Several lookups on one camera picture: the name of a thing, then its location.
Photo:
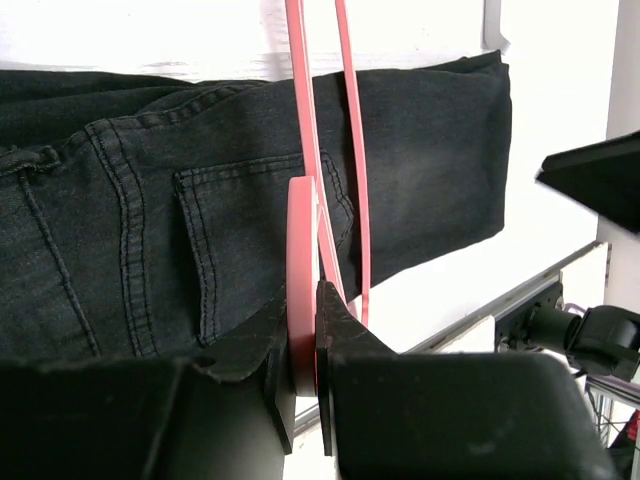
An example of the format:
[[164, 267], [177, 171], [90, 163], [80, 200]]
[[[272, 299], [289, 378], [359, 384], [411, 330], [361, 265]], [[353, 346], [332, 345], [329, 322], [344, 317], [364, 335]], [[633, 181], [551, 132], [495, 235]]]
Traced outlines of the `black trousers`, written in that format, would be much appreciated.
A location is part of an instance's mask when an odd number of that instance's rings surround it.
[[[499, 53], [357, 75], [372, 281], [500, 232]], [[291, 81], [1, 75], [1, 354], [191, 353], [285, 280], [304, 172]]]

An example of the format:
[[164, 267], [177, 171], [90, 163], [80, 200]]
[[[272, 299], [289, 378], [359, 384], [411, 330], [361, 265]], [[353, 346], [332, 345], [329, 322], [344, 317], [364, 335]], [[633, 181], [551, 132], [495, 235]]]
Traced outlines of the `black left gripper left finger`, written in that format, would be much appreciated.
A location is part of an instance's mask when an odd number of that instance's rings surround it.
[[199, 352], [192, 363], [224, 384], [240, 384], [257, 373], [260, 397], [283, 452], [286, 455], [292, 453], [295, 390], [284, 287], [280, 287], [248, 320]]

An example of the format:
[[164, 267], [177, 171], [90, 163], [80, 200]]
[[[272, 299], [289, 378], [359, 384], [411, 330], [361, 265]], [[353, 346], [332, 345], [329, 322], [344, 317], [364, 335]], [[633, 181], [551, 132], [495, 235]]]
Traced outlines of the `pink hanger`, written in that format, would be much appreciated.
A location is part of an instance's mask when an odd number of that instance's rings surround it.
[[[287, 1], [286, 15], [304, 174], [289, 182], [286, 230], [286, 301], [289, 357], [295, 393], [316, 394], [315, 315], [320, 274], [345, 297], [322, 174], [304, 8]], [[369, 323], [371, 239], [367, 162], [357, 75], [346, 3], [335, 3], [348, 113], [354, 147], [361, 236], [361, 307], [355, 317]]]

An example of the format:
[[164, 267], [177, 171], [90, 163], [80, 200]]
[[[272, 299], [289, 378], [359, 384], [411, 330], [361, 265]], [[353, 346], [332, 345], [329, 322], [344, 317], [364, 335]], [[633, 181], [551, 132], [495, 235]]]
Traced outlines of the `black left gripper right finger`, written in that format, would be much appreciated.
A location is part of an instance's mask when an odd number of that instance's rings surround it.
[[342, 434], [364, 425], [384, 401], [384, 369], [397, 354], [350, 313], [337, 287], [316, 292], [315, 373], [324, 454], [336, 456]]

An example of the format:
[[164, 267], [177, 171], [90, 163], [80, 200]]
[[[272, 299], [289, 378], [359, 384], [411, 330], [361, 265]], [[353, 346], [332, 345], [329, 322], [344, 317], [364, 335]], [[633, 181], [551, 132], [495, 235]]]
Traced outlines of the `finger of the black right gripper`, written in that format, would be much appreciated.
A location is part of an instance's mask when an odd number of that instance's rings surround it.
[[637, 235], [639, 133], [546, 157], [536, 180]]

